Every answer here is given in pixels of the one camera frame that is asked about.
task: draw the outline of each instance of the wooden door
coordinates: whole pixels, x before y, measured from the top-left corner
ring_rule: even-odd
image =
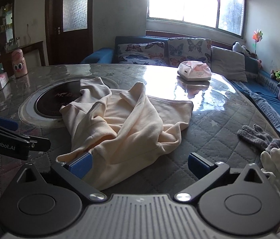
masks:
[[[49,0],[45,10],[51,10],[46,14],[50,65],[79,64],[93,53],[92,1]]]

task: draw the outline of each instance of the silver screw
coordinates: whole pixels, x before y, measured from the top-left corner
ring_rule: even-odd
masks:
[[[190,201],[192,199],[192,196],[189,193],[183,192],[183,193],[176,194],[175,198],[178,201],[187,202],[187,201]]]
[[[102,202],[102,201],[105,201],[106,198],[107,198],[106,195],[102,194],[100,192],[92,193],[92,194],[89,195],[89,199],[92,202]]]

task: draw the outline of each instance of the thermos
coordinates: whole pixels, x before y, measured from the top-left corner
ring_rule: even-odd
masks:
[[[21,49],[17,49],[12,52],[12,60],[15,77],[19,78],[26,75],[27,67],[25,58],[23,57],[23,51]]]

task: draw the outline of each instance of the frosted glass panel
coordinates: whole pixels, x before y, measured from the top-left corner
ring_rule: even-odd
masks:
[[[63,31],[87,28],[87,0],[63,0]]]

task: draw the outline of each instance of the cream-colored sweatshirt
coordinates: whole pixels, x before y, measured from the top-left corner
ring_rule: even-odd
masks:
[[[60,110],[72,136],[72,151],[57,161],[69,162],[89,150],[93,165],[82,180],[98,190],[177,148],[193,110],[191,101],[147,96],[142,82],[125,91],[109,89],[97,77],[81,80],[81,93]]]

